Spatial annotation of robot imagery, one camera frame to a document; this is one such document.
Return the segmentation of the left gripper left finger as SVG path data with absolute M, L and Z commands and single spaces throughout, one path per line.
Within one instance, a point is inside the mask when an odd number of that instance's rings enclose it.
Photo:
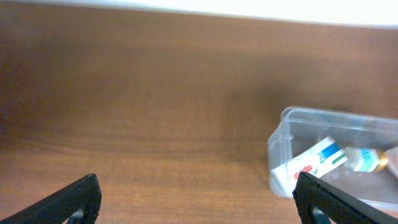
M 94 223 L 101 206 L 96 174 L 88 174 L 1 223 Z

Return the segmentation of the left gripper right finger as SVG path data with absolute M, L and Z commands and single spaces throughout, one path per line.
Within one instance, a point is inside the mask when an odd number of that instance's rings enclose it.
M 397 224 L 397 218 L 308 172 L 299 173 L 293 197 L 302 223 Z

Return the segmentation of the white blue red box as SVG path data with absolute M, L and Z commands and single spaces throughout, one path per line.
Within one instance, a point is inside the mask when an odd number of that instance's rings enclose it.
M 271 169 L 271 190 L 279 197 L 291 198 L 301 172 L 320 178 L 347 160 L 344 150 L 327 136 L 298 156 Z

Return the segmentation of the small jar gold lid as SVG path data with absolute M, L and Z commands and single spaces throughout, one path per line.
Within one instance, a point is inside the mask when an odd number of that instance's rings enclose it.
M 354 172 L 380 171 L 387 166 L 389 161 L 385 152 L 378 149 L 346 147 L 344 152 L 348 158 L 345 166 Z

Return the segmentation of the clear plastic container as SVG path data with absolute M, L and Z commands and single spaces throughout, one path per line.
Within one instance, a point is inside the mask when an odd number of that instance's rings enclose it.
M 373 207 L 397 210 L 397 120 L 291 106 L 268 139 L 272 192 L 308 172 Z

